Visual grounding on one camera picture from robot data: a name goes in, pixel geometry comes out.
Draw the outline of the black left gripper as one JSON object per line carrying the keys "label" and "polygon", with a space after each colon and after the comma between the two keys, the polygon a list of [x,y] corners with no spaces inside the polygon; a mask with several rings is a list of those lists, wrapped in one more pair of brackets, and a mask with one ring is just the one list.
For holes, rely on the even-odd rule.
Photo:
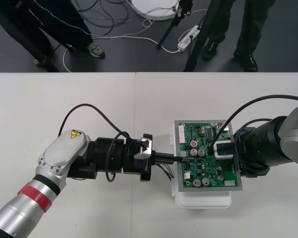
{"label": "black left gripper", "polygon": [[174,158],[173,154],[155,153],[152,149],[152,135],[143,134],[138,139],[137,144],[134,139],[126,139],[123,173],[131,175],[139,175],[140,181],[147,182],[151,179],[151,167],[155,164],[174,164],[182,162],[182,158]]}

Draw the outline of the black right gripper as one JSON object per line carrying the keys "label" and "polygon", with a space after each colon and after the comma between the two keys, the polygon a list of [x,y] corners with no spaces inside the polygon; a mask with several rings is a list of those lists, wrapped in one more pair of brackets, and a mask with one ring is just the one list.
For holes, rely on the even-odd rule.
{"label": "black right gripper", "polygon": [[245,133],[251,132],[253,129],[254,127],[243,127],[243,128],[240,128],[234,134],[234,139],[235,139],[234,148],[235,148],[236,157],[239,162],[240,174],[242,177],[246,177],[246,178],[257,178],[260,176],[265,176],[270,170],[268,166],[262,166],[259,169],[249,167],[248,165],[246,165],[244,159],[242,158],[242,152],[243,152],[244,146],[243,146],[243,143],[240,142],[240,136]]}

